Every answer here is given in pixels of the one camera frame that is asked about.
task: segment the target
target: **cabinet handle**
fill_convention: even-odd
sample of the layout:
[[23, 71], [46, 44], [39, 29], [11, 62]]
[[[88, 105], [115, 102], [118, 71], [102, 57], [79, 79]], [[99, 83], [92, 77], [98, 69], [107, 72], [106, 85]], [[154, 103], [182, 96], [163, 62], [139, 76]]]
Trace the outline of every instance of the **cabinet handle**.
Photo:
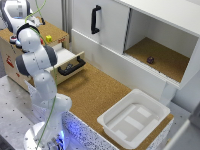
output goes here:
[[63, 76], [67, 76], [85, 65], [85, 61], [81, 59], [80, 56], [77, 57], [77, 61], [79, 64], [69, 69], [66, 68], [65, 70], [62, 70], [61, 67], [58, 67], [58, 72]]
[[100, 30], [96, 28], [96, 12], [101, 10], [101, 7], [96, 5], [96, 8], [92, 10], [92, 23], [91, 23], [91, 30], [92, 34], [98, 33]]

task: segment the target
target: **black drawer handle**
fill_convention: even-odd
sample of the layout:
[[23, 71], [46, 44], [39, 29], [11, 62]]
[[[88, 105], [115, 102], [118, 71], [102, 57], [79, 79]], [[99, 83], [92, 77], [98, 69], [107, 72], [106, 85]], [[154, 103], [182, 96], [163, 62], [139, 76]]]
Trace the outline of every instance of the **black drawer handle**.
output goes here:
[[92, 34], [98, 33], [100, 30], [96, 28], [96, 12], [101, 10], [101, 7], [96, 5], [96, 8], [92, 10], [92, 23], [91, 23], [91, 30]]
[[79, 64], [69, 69], [66, 68], [65, 70], [62, 70], [61, 67], [58, 67], [58, 72], [63, 76], [67, 76], [86, 64], [85, 61], [80, 58], [80, 56], [77, 57], [77, 61]]

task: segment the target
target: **black handle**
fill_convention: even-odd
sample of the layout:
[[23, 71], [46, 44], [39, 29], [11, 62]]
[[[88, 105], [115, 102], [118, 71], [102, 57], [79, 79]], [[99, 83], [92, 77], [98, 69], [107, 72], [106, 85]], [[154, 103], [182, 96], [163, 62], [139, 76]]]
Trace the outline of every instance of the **black handle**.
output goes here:
[[67, 76], [85, 65], [85, 61], [81, 59], [80, 56], [77, 57], [77, 61], [79, 64], [69, 69], [66, 68], [65, 70], [62, 70], [61, 67], [58, 67], [58, 72], [63, 76]]
[[92, 10], [92, 23], [91, 23], [91, 30], [92, 34], [98, 33], [100, 30], [96, 28], [96, 12], [101, 10], [101, 7], [96, 5], [96, 8]]

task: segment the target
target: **small dark object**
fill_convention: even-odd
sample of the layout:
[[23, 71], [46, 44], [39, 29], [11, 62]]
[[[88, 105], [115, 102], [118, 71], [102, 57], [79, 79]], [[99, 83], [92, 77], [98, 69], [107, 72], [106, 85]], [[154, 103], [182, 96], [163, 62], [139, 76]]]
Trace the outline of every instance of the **small dark object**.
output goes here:
[[153, 58], [153, 57], [148, 57], [148, 58], [147, 58], [147, 62], [148, 62], [149, 64], [153, 64], [154, 58]]

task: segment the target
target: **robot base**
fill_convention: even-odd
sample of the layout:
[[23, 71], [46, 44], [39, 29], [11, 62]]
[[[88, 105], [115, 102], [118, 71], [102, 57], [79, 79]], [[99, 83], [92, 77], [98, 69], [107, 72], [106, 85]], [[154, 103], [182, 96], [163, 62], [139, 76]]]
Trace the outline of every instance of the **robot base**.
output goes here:
[[[35, 141], [34, 139], [35, 139], [37, 133], [39, 132], [39, 130], [42, 128], [42, 126], [44, 124], [45, 124], [44, 122], [37, 123], [26, 132], [26, 134], [24, 136], [24, 149], [25, 150], [36, 150], [37, 141]], [[64, 143], [65, 143], [64, 144], [65, 145], [64, 149], [66, 149], [66, 146], [69, 145], [69, 141], [70, 141], [69, 138], [65, 138], [65, 140], [64, 140]], [[46, 145], [41, 145], [40, 144], [37, 150], [57, 150], [57, 148], [55, 148], [55, 147], [51, 147], [49, 149], [49, 146], [47, 146], [47, 144]]]

